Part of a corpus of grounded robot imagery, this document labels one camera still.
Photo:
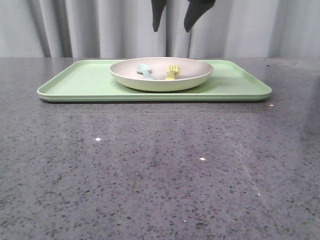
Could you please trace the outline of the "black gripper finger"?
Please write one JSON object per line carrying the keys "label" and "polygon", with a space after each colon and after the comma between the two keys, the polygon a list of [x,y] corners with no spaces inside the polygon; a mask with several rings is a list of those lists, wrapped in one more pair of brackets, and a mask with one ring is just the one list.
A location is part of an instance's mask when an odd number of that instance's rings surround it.
{"label": "black gripper finger", "polygon": [[151,0],[152,28],[154,32],[157,32],[159,30],[162,13],[166,4],[166,0]]}
{"label": "black gripper finger", "polygon": [[215,5],[215,0],[189,0],[189,5],[184,17],[184,29],[190,32],[199,18]]}

